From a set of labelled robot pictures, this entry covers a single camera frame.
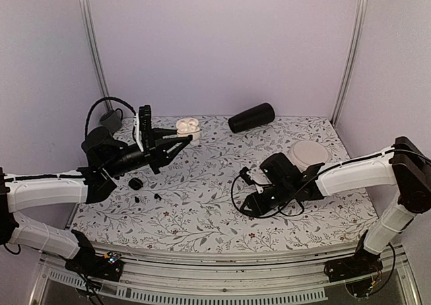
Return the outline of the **white earbud charging case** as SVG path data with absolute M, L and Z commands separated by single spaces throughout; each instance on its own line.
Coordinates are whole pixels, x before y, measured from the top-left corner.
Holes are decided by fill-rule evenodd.
M 182 118 L 176 122 L 176 132 L 179 137 L 187 137 L 191 135 L 192 146 L 198 146 L 201 138 L 201 128 L 199 126 L 199 120 L 193 117 Z

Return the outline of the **black round earbud case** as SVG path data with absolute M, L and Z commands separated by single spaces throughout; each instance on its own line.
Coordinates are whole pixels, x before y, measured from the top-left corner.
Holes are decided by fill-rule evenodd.
M 128 182 L 128 185 L 134 191 L 138 191 L 139 189 L 141 189 L 143 187 L 143 182 L 139 178 L 132 178 Z

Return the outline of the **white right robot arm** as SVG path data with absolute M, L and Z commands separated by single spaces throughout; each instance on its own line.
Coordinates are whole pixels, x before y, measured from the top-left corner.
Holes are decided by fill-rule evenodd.
M 393 185 L 397 193 L 380 219 L 361 237 L 348 261 L 353 275 L 363 275 L 386 245 L 418 214 L 430 210 L 430 159 L 406 137 L 376 153 L 338 163 L 318 163 L 300 170 L 283 153 L 269 156 L 258 173 L 243 168 L 238 175 L 256 191 L 238 207 L 257 219 L 275 216 L 290 201 L 316 201 L 336 193 Z

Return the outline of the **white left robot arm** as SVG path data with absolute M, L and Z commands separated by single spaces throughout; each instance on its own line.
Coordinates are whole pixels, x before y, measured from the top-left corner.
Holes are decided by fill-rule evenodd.
M 19 244 L 71 259 L 86 274 L 100 268 L 91 242 L 76 230 L 60 230 L 33 220 L 21 211 L 63 203 L 101 203 L 126 173 L 149 166 L 154 174 L 192 142 L 192 135 L 152 129 L 144 143 L 128 145 L 105 127 L 93 129 L 81 145 L 86 167 L 58 174 L 17 176 L 1 174 L 1 243 Z

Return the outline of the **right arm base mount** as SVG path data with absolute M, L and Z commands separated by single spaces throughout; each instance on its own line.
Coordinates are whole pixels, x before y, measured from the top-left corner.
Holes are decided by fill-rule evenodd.
M 377 273 L 382 269 L 380 255 L 374 255 L 361 249 L 350 257 L 327 261 L 323 272 L 330 282 L 334 282 Z

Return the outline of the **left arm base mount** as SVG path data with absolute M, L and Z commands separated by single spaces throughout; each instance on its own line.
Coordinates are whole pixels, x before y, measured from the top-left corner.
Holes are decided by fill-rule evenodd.
M 65 260 L 65 268 L 84 277 L 95 277 L 119 282 L 124 262 L 121 253 L 109 251 L 100 256 L 85 235 L 77 230 L 71 233 L 77 238 L 79 250 L 72 259 Z

